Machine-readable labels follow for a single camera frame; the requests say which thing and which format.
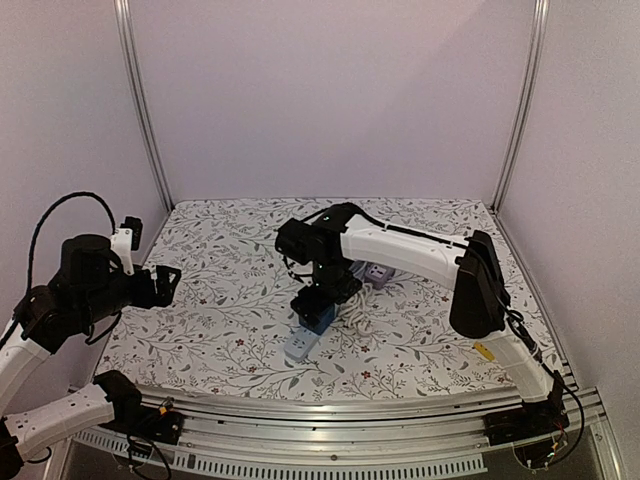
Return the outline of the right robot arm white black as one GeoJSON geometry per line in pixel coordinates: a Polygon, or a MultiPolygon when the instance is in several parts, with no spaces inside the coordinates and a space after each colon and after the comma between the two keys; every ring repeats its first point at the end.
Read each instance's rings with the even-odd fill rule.
{"type": "Polygon", "coordinates": [[[291,308],[331,370],[314,391],[390,400],[512,386],[537,436],[562,405],[562,364],[478,202],[361,199],[281,224],[275,250],[303,266],[291,308]]]}

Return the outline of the grey-blue power strip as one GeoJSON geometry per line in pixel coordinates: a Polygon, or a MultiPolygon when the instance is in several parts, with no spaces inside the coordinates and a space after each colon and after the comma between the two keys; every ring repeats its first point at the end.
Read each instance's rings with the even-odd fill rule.
{"type": "Polygon", "coordinates": [[[304,361],[309,352],[318,343],[320,336],[313,331],[300,327],[284,344],[284,354],[295,362],[304,361]]]}

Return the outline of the purple power strip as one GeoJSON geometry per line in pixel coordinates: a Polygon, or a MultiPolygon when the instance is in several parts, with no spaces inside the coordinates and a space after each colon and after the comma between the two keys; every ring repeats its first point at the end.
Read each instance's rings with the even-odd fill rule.
{"type": "Polygon", "coordinates": [[[375,263],[369,263],[365,267],[364,281],[369,283],[374,290],[381,290],[394,276],[395,269],[375,263]]]}

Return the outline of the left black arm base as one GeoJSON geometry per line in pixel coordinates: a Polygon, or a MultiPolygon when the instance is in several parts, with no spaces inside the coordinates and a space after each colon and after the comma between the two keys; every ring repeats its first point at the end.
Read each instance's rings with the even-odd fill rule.
{"type": "Polygon", "coordinates": [[[158,406],[138,405],[100,427],[167,445],[177,445],[185,416],[174,408],[175,399],[166,397],[158,406]]]}

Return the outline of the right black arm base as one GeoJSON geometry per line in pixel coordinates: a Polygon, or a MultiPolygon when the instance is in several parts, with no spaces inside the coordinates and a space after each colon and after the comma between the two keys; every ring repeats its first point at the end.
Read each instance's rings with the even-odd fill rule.
{"type": "Polygon", "coordinates": [[[482,417],[484,435],[491,446],[551,434],[570,425],[563,403],[523,402],[519,407],[482,417]]]}

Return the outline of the blue cube socket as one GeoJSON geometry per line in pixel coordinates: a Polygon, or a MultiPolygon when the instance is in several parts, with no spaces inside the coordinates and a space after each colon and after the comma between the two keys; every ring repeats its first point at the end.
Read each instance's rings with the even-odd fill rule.
{"type": "Polygon", "coordinates": [[[322,312],[309,313],[299,316],[300,326],[321,336],[336,318],[334,305],[327,307],[322,312]]]}

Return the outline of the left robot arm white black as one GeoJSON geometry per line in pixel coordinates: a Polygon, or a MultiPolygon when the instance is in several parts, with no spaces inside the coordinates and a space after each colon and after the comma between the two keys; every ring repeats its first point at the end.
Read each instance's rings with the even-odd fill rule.
{"type": "MultiPolygon", "coordinates": [[[[150,310],[172,304],[179,269],[134,264],[143,224],[128,216],[110,224],[108,236],[82,234],[62,243],[60,266],[44,285],[29,282],[1,336],[1,405],[8,406],[29,376],[77,335],[94,345],[112,332],[95,331],[105,318],[119,323],[128,307],[150,310]]],[[[62,399],[18,414],[1,415],[1,476],[14,478],[27,464],[49,459],[53,444],[101,426],[125,435],[129,467],[139,455],[160,455],[176,445],[184,416],[172,398],[159,406],[142,402],[136,385],[118,370],[95,376],[62,399]]]]}

